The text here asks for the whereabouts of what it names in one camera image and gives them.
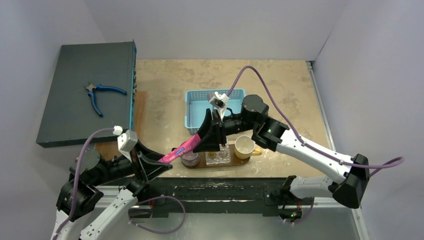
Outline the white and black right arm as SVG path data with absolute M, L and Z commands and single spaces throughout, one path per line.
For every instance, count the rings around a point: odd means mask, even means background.
M 227 145 L 227 137 L 252 131 L 247 146 L 242 147 L 252 155 L 256 147 L 288 155 L 319 170 L 323 177 L 290 176 L 281 189 L 280 196 L 288 204 L 298 199 L 333 198 L 339 204 L 358 209 L 370 179 L 368 159 L 357 154 L 337 153 L 308 140 L 279 120 L 268 115 L 269 106 L 256 94 L 243 98 L 238 114 L 225 115 L 229 97 L 212 91 L 208 102 L 214 109 L 206 109 L 205 118 L 197 131 L 199 142 L 194 153 L 218 152 Z

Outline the purple mug with black handle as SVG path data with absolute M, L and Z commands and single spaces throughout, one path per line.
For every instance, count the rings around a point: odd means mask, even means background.
M 186 167 L 194 167 L 200 162 L 199 152 L 188 152 L 180 157 L 181 162 Z

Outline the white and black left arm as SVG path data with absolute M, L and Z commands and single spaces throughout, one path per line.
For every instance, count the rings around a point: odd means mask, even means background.
M 131 144 L 129 156 L 121 155 L 114 161 L 105 161 L 100 155 L 86 161 L 82 159 L 72 168 L 69 181 L 60 190 L 56 203 L 56 222 L 52 240 L 99 240 L 134 205 L 154 201 L 149 193 L 150 181 L 172 169 L 161 162 L 162 154 L 152 151 L 140 142 Z M 89 216 L 104 193 L 97 186 L 134 177 L 118 189 L 117 196 L 91 223 Z

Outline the yellow ceramic mug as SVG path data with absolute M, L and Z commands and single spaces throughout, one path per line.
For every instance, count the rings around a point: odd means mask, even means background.
M 234 143 L 234 153 L 241 159 L 248 159 L 251 156 L 260 156 L 263 151 L 256 147 L 255 142 L 247 135 L 239 136 Z

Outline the pink toothpaste tube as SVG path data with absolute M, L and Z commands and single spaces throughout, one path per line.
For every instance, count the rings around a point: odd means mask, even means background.
M 196 147 L 201 138 L 198 134 L 193 135 L 191 138 L 189 138 L 187 141 L 185 141 L 183 144 L 181 144 L 179 147 L 177 147 L 172 152 L 168 153 L 164 157 L 158 160 L 159 163 L 164 164 L 170 164 L 173 160 L 181 157 L 182 155 L 185 155 L 188 152 L 192 152 L 194 150 L 194 147 Z

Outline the clear textured glass dish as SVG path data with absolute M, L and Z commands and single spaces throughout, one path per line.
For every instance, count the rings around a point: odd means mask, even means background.
M 227 164 L 231 161 L 230 145 L 227 142 L 225 145 L 219 146 L 219 151 L 214 151 L 215 155 L 209 156 L 205 153 L 205 163 L 207 166 Z

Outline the dark wooden oval tray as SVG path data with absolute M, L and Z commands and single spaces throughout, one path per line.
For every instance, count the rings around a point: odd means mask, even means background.
M 235 145 L 234 144 L 230 144 L 228 146 L 229 148 L 229 153 L 227 154 L 227 156 L 230 158 L 229 162 L 226 163 L 212 163 L 212 164 L 207 164 L 208 161 L 208 157 L 207 157 L 207 153 L 206 152 L 200 152 L 199 156 L 198 156 L 198 163 L 196 165 L 193 166 L 188 166 L 186 164 L 182 164 L 185 168 L 187 169 L 212 169 L 212 168 L 227 168 L 227 167 L 239 167 L 239 166 L 243 166 L 246 165 L 250 158 L 246 158 L 246 159 L 240 159 L 236 156 L 235 154 Z

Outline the light blue perforated plastic basket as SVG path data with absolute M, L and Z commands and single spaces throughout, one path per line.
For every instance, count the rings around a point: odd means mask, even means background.
M 190 135 L 196 134 L 199 130 L 204 121 L 206 109 L 214 109 L 207 98 L 212 91 L 226 94 L 229 89 L 189 90 L 185 93 L 184 125 Z M 228 107 L 234 114 L 241 112 L 242 101 L 246 95 L 246 91 L 243 88 L 235 88 L 229 95 Z

